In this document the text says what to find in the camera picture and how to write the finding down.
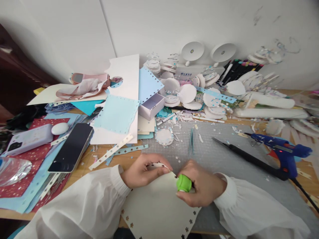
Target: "person's right hand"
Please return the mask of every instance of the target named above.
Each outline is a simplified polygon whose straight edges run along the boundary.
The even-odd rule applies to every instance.
[[[187,176],[195,187],[195,193],[177,192],[176,195],[191,207],[208,206],[226,190],[227,183],[202,168],[196,161],[187,161],[178,176]]]

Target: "phone screen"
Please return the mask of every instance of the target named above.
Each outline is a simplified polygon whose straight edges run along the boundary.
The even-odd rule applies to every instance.
[[[74,126],[69,137],[48,169],[49,173],[71,173],[89,144],[93,128],[86,123]]]

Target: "hand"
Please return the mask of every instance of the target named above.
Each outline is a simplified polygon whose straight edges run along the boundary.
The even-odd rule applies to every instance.
[[[195,193],[177,192],[177,196],[191,207],[208,206],[226,190],[227,183],[202,168],[196,161],[185,163],[178,176],[187,176],[195,187]]]
[[[159,167],[148,171],[146,166],[158,162],[165,164],[168,168]],[[155,153],[141,154],[128,170],[121,173],[121,177],[129,188],[139,188],[150,184],[159,176],[170,171],[173,171],[173,168],[162,155]]]

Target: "clear plastic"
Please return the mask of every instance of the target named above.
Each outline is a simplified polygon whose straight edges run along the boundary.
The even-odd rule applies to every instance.
[[[20,181],[30,172],[31,168],[32,163],[29,160],[0,157],[0,187]]]

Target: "glue gun cord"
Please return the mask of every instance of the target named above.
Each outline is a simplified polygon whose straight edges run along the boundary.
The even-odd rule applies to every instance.
[[[309,202],[313,205],[313,207],[316,209],[316,211],[319,213],[319,208],[317,207],[317,205],[314,203],[314,201],[310,198],[310,196],[308,195],[308,193],[303,189],[303,187],[301,186],[301,184],[297,181],[297,179],[291,179],[294,184],[300,188],[300,190],[303,192],[303,194],[306,196],[306,198],[309,200]]]

